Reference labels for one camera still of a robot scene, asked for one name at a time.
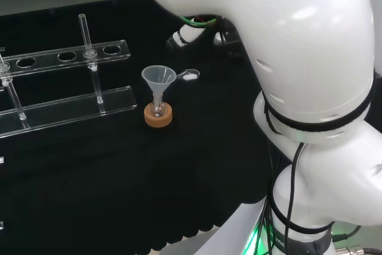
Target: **plastic funnel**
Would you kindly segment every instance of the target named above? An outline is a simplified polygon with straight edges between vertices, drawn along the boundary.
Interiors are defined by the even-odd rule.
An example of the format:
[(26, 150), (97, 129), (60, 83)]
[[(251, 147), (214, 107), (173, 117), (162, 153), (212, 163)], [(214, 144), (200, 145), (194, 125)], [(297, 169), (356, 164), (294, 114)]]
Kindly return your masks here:
[(154, 94), (161, 94), (177, 79), (177, 74), (169, 67), (156, 65), (144, 68), (142, 77)]

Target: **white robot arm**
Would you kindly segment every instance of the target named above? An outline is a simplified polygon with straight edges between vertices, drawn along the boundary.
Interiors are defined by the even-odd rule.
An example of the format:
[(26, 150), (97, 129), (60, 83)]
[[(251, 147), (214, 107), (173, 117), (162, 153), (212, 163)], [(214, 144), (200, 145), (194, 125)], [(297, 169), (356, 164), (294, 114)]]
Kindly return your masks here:
[[(258, 125), (290, 160), (300, 142), (308, 144), (296, 172), (293, 223), (382, 225), (382, 135), (363, 120), (374, 82), (369, 0), (156, 1), (179, 16), (215, 14), (236, 26), (263, 89), (254, 106)], [(287, 168), (273, 190), (285, 217), (290, 180)], [(276, 216), (274, 225), (284, 232)], [(324, 234), (291, 230), (289, 238)], [(325, 255), (334, 254), (331, 245)]]

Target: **black table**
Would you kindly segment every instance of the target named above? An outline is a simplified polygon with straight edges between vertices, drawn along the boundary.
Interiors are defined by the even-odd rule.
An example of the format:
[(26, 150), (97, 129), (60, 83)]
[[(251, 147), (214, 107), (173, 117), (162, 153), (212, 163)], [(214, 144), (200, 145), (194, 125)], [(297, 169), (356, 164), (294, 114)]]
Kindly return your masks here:
[[(82, 45), (80, 13), (93, 43), (127, 41), (131, 59), (101, 65), (101, 87), (132, 86), (138, 108), (0, 140), (0, 253), (147, 254), (221, 226), (240, 203), (261, 200), (269, 155), (253, 120), (260, 87), (250, 62), (208, 41), (168, 51), (165, 41), (182, 23), (153, 0), (0, 17), (0, 47), (15, 55)], [(201, 72), (197, 82), (166, 91), (174, 119), (160, 130), (143, 118), (152, 95), (141, 71), (152, 64)], [(14, 82), (24, 105), (93, 89), (86, 67)], [(4, 96), (0, 107), (11, 107)], [(377, 97), (369, 120), (379, 130), (381, 110)]]

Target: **test tube rack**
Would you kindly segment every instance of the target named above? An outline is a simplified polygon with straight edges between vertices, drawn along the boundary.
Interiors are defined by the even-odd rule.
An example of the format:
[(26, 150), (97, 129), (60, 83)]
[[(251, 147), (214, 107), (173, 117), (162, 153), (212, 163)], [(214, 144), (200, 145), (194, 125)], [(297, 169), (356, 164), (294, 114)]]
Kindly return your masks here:
[[(0, 55), (0, 97), (7, 91), (14, 109), (0, 111), (0, 138), (132, 110), (137, 106), (130, 86), (102, 91), (98, 64), (130, 57), (125, 40), (92, 44), (85, 14), (79, 15), (84, 46), (9, 56)], [(94, 93), (23, 106), (13, 78), (77, 66), (89, 68)]]

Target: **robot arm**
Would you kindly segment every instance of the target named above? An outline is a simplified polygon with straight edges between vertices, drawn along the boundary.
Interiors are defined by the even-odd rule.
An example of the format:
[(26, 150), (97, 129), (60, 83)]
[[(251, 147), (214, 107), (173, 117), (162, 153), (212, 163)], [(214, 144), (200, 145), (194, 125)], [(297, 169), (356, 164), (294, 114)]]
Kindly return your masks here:
[[(236, 26), (267, 101), (302, 123), (344, 117), (367, 97), (374, 70), (369, 0), (157, 0), (177, 15), (216, 14)], [(302, 142), (323, 142), (278, 124)]]

